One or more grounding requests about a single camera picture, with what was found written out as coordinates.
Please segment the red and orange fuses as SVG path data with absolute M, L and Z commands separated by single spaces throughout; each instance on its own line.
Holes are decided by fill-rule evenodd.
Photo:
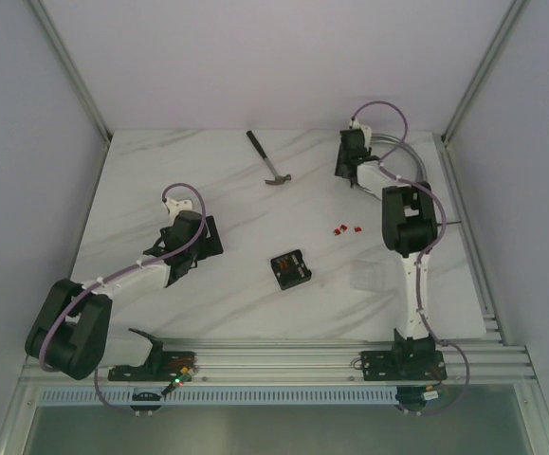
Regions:
M 349 232 L 349 231 L 353 231 L 354 233 L 360 233 L 362 231 L 362 227 L 361 226 L 348 227 L 346 225 L 340 225 L 339 227 L 336 227 L 333 230 L 333 234 L 335 236 L 339 236 L 339 235 L 342 235 L 343 233 Z

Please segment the black fuse box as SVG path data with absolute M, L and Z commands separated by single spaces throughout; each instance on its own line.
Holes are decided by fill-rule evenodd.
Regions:
M 312 278 L 312 271 L 306 265 L 299 249 L 271 259 L 270 267 L 282 291 L 309 282 Z

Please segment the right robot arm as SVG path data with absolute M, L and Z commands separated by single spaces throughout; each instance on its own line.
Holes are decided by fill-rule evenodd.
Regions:
M 391 367 L 403 378 L 415 376 L 436 353 L 427 304 L 428 248 L 438 227 L 426 182 L 411 184 L 388 173 L 371 155 L 371 130 L 358 126 L 340 132 L 335 175 L 381 200 L 385 247 L 400 257 L 401 309 L 394 329 Z

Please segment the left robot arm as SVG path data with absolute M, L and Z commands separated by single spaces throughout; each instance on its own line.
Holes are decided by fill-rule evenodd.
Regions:
M 198 262 L 222 253 L 214 217 L 181 210 L 134 270 L 110 282 L 55 282 L 29 331 L 26 354 L 37 359 L 45 348 L 45 364 L 76 380 L 114 366 L 129 366 L 143 381 L 156 380 L 165 366 L 156 339 L 139 329 L 112 329 L 113 309 L 173 285 Z

